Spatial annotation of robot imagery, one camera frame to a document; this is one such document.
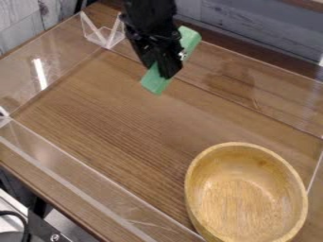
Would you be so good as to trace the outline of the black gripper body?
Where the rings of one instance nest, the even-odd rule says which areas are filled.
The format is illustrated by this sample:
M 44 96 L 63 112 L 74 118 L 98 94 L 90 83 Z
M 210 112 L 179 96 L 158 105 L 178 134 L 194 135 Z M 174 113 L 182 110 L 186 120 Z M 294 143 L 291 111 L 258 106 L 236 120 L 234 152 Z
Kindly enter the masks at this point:
M 180 33 L 174 22 L 175 0 L 123 0 L 122 21 L 127 38 L 135 42 L 178 42 Z

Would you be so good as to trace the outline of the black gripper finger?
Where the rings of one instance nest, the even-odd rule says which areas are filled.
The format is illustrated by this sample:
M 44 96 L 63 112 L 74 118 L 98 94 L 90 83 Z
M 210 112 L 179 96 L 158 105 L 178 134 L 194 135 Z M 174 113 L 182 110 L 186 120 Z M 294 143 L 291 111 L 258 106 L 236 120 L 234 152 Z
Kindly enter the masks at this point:
M 147 68 L 151 68 L 155 63 L 155 39 L 151 36 L 140 35 L 128 35 L 127 37 L 140 62 Z
M 158 63 L 159 74 L 163 78 L 171 79 L 183 68 L 180 53 L 184 48 L 180 38 L 159 39 L 154 44 L 154 56 Z

